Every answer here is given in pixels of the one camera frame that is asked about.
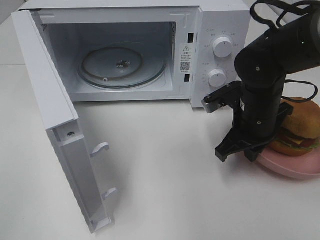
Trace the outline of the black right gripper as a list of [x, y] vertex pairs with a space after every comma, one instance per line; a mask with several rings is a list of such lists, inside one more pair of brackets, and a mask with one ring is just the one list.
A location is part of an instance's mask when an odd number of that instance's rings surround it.
[[215, 156], [225, 162], [228, 156], [243, 152], [250, 162], [271, 143], [293, 107], [281, 102], [283, 82], [268, 88], [239, 83], [239, 101], [233, 113], [232, 128], [215, 148]]

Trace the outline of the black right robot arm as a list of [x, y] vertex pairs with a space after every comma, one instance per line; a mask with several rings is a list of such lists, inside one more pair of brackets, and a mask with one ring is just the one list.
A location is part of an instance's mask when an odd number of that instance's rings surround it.
[[286, 76], [320, 65], [320, 10], [268, 30], [235, 58], [241, 85], [223, 97], [233, 100], [232, 128], [215, 155], [225, 161], [244, 152], [254, 161], [275, 137], [292, 108], [281, 103]]

